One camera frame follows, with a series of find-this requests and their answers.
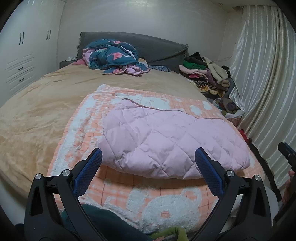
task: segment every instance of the white wardrobe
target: white wardrobe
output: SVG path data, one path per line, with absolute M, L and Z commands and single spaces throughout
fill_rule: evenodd
M 57 39 L 65 2 L 24 0 L 0 32 L 0 107 L 57 70 Z

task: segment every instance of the metal screw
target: metal screw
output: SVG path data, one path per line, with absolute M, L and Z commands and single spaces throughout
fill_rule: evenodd
M 227 171 L 226 174 L 227 174 L 227 176 L 229 176 L 229 177 L 233 177 L 233 176 L 234 176 L 234 172 L 231 171 L 231 170 Z
M 255 175 L 255 179 L 256 179 L 257 181 L 260 181 L 260 180 L 261 180 L 261 177 L 260 177 L 259 175 Z
M 40 173 L 38 173 L 38 174 L 35 176 L 35 179 L 36 179 L 36 180 L 39 180 L 41 177 L 42 177 L 42 175 L 41 175 Z
M 66 177 L 70 174 L 70 170 L 64 170 L 62 174 Z

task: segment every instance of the beige bedspread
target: beige bedspread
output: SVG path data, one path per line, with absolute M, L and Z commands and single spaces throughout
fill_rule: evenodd
M 22 196 L 28 195 L 35 174 L 47 174 L 68 120 L 101 84 L 206 100 L 176 73 L 153 69 L 142 77 L 101 73 L 69 65 L 32 83 L 0 108 L 0 174 Z

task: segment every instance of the striped sheer curtain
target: striped sheer curtain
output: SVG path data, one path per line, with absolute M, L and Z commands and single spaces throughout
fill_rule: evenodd
M 245 112 L 239 125 L 268 162 L 278 187 L 291 166 L 279 142 L 296 149 L 296 33 L 277 7 L 244 6 L 233 52 L 230 98 Z

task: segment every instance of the headboard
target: headboard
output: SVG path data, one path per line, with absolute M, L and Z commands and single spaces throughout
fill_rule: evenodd
M 77 47 L 77 59 L 82 59 L 82 50 L 90 42 L 98 39 L 116 39 L 132 44 L 150 65 L 165 65 L 172 71 L 179 72 L 179 65 L 187 56 L 188 45 L 148 35 L 121 32 L 82 32 Z

